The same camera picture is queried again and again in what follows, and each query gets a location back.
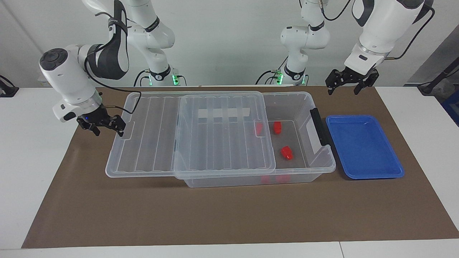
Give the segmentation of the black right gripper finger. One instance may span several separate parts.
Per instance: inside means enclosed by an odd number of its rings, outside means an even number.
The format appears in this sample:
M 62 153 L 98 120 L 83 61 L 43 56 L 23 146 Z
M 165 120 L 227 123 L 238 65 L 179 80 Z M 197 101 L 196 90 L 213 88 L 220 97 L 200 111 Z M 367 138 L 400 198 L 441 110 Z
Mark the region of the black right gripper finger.
M 88 130 L 88 131 L 91 131 L 94 133 L 95 136 L 99 136 L 100 135 L 100 130 L 99 128 L 95 125 L 95 124 L 91 124 L 91 123 L 88 123 L 86 122 L 84 119 L 76 119 L 79 126 L 83 129 L 83 130 Z
M 120 137 L 123 137 L 125 130 L 125 122 L 120 115 L 110 116 L 108 129 L 115 131 Z

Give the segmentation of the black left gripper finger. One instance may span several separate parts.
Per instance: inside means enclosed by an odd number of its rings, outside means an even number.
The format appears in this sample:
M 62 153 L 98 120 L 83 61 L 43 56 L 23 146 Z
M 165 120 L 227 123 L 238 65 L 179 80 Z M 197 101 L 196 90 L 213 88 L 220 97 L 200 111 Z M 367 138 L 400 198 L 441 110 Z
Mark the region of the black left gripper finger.
M 339 71 L 337 69 L 333 69 L 328 77 L 326 78 L 326 87 L 328 95 L 332 95 L 336 88 L 343 86 L 345 84 L 345 72 L 346 69 Z
M 378 70 L 373 70 L 366 78 L 359 78 L 357 85 L 354 88 L 354 95 L 358 95 L 364 88 L 373 87 L 377 78 L 379 78 Z

